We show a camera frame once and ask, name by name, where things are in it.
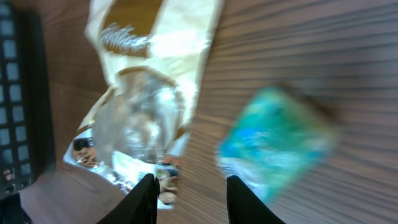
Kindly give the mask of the teal tissue pack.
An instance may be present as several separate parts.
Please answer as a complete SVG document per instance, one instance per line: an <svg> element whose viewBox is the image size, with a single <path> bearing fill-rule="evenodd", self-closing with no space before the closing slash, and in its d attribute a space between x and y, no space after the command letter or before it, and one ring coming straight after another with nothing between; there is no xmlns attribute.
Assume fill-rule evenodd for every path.
<svg viewBox="0 0 398 224"><path fill-rule="evenodd" d="M338 129L314 104L279 86L258 91L220 143L217 165L268 203L336 147Z"/></svg>

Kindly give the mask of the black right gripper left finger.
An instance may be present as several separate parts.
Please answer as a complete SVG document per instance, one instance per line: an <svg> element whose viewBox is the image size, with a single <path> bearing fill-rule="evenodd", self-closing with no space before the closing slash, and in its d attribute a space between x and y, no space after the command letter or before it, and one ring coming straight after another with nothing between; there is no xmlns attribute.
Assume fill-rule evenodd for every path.
<svg viewBox="0 0 398 224"><path fill-rule="evenodd" d="M98 224L156 224L159 180L146 174Z"/></svg>

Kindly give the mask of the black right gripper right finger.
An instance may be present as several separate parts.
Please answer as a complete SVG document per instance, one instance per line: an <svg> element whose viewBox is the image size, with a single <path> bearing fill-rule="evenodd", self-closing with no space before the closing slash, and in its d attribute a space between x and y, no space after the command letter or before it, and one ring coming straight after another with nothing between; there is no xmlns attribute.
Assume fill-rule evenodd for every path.
<svg viewBox="0 0 398 224"><path fill-rule="evenodd" d="M229 224L285 224L238 176L226 181Z"/></svg>

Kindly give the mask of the beige dried mushroom bag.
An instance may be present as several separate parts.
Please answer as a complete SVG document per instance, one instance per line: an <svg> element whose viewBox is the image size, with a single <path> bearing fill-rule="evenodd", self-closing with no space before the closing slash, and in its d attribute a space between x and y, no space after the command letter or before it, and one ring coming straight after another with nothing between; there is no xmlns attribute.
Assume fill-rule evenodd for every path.
<svg viewBox="0 0 398 224"><path fill-rule="evenodd" d="M83 118L63 160L129 193L147 174L157 207L174 208L219 0L92 0L85 35L106 92Z"/></svg>

